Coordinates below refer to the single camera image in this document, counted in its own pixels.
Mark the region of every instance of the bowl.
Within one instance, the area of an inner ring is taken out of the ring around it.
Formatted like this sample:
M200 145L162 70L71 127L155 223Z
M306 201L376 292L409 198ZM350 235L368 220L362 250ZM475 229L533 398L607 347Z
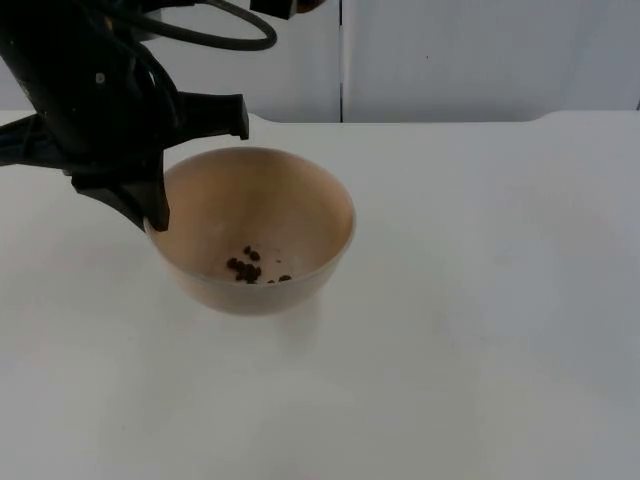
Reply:
M145 221L145 231L178 284L219 311L274 313L311 297L354 233L344 186L323 168L279 150L197 155L166 172L165 189L169 229L158 232ZM260 259L251 260L246 247ZM231 258L259 266L257 282L237 281Z

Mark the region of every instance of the white wall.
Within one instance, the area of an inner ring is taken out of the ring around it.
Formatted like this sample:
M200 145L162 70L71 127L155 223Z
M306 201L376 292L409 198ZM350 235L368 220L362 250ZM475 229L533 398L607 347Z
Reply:
M639 23L639 0L345 0L345 120L635 109Z
M234 3L247 7L249 0ZM244 93L249 109L265 118L335 122L340 118L340 37L338 3L289 21L266 17L279 35L266 52L227 52L168 39L146 42L179 89L198 93ZM168 23L237 37L262 35L209 6L167 9ZM4 63L0 63L0 109L30 104Z

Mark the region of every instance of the black cable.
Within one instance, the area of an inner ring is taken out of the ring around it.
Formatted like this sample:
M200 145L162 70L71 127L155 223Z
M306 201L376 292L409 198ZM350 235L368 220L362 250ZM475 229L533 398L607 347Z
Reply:
M205 47L221 48L224 50L235 51L259 51L267 50L273 47L278 41L278 34L271 25L243 8L240 8L225 0L201 0L198 3L211 5L225 12L234 15L259 29L265 34L265 38L259 39L240 39L220 37L218 35L210 35L207 33L195 32L175 25L159 22L151 18L147 18L139 13L130 12L122 8L117 8L105 3L103 0L75 0L80 5L97 10L100 13L111 17L121 23L125 23L139 30L155 33L163 37L173 38L182 42L194 43L196 45L204 45Z

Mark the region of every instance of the white table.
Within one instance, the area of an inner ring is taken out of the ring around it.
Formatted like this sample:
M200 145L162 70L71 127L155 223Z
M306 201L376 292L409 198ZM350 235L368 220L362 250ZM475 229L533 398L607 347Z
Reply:
M251 122L358 210L279 316L199 306L68 178L0 170L3 479L637 478L640 115Z

